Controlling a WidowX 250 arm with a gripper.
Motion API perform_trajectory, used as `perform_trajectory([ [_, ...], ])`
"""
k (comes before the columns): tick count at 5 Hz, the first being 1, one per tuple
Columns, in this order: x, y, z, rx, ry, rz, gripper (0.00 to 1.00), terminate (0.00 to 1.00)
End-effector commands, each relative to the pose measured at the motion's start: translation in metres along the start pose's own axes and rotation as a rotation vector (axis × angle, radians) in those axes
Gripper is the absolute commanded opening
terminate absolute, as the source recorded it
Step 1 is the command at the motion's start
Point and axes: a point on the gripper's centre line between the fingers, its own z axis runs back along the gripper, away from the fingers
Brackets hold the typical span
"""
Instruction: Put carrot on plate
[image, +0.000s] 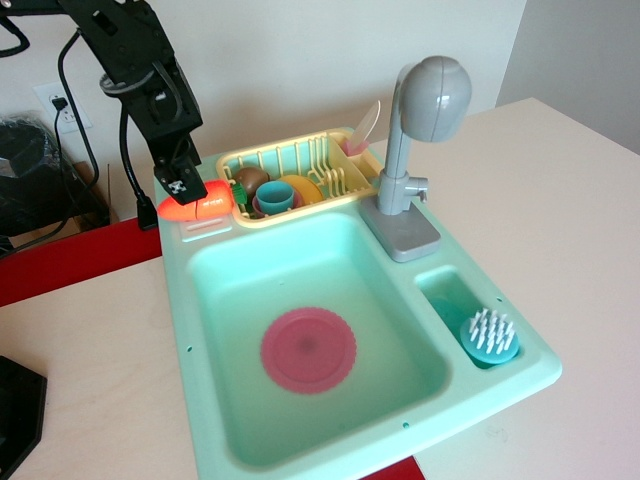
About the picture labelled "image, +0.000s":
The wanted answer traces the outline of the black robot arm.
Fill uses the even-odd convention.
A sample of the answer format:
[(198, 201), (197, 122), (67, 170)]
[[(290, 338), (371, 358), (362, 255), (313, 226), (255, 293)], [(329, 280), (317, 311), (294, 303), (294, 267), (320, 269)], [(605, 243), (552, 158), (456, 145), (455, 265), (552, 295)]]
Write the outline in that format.
[(177, 203), (206, 196), (191, 132), (203, 124), (193, 91), (156, 13), (145, 1), (3, 1), (1, 17), (70, 17), (147, 143), (154, 175)]

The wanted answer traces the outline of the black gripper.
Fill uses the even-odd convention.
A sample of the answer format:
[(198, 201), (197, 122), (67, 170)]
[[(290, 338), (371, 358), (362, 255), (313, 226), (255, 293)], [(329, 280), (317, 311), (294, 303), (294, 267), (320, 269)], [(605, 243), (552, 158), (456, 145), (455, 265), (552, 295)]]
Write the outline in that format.
[(203, 124), (201, 112), (180, 66), (151, 63), (151, 70), (123, 96), (126, 110), (147, 143), (154, 175), (179, 205), (207, 194), (196, 165), (200, 156), (191, 138)]

